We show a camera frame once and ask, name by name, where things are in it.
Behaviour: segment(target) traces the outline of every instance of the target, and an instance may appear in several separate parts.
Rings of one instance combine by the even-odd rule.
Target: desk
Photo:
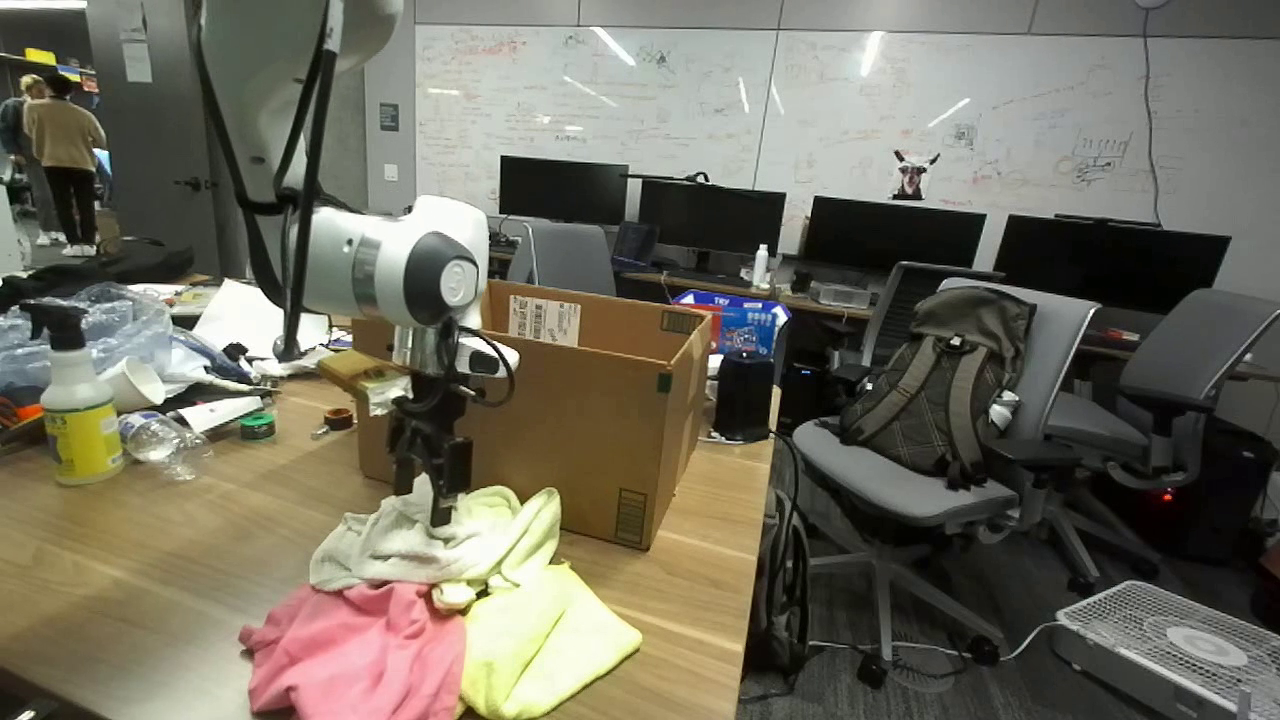
[[[294,378],[282,435],[210,448],[202,481],[134,468],[57,488],[43,453],[0,470],[0,668],[113,720],[249,717],[239,625],[303,585],[339,513],[378,507],[355,435],[312,439],[345,394]],[[774,445],[692,453],[652,552],[566,535],[566,560],[644,631],[555,717],[736,717]]]

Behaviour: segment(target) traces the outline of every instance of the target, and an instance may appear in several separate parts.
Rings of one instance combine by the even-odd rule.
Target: plastic bottle
[[[95,483],[126,468],[113,388],[86,347],[86,305],[29,299],[33,331],[49,326],[49,388],[41,392],[43,433],[62,483]]]
[[[754,289],[768,289],[768,244],[758,246]]]

